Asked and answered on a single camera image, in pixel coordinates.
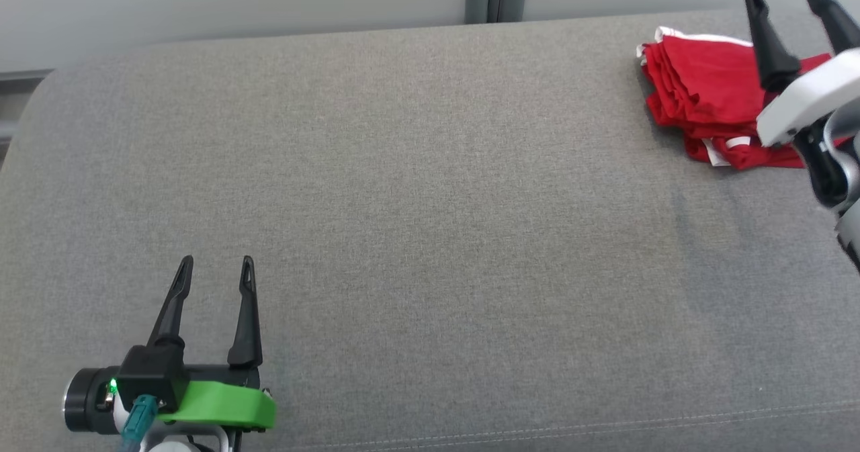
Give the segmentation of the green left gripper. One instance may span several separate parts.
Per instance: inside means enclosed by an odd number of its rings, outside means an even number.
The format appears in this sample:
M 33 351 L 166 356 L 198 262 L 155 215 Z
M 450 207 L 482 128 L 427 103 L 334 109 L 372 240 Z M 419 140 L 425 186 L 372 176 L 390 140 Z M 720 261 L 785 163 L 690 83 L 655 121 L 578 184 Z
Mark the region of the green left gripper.
M 184 256 L 175 272 L 147 346 L 178 344 L 185 299 L 191 289 L 194 258 Z M 275 425 L 277 406 L 260 388 L 257 369 L 263 363 L 260 311 L 254 260 L 243 257 L 239 281 L 239 319 L 228 350 L 227 365 L 191 365 L 191 382 L 177 411 L 160 411 L 148 429 L 151 433 L 194 428 L 250 431 Z M 74 433 L 119 434 L 127 421 L 126 399 L 120 396 L 119 367 L 84 367 L 64 393 L 64 423 Z

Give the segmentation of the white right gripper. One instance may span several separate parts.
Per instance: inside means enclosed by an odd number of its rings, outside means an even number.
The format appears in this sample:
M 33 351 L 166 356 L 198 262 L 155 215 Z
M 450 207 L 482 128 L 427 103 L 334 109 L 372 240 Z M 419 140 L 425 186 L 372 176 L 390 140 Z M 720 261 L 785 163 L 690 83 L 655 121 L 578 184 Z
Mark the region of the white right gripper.
M 770 6 L 744 0 L 761 88 L 780 94 L 757 117 L 757 134 L 763 146 L 792 146 L 820 204 L 845 212 L 858 201 L 859 26 L 838 0 L 806 1 L 836 56 L 800 76 Z

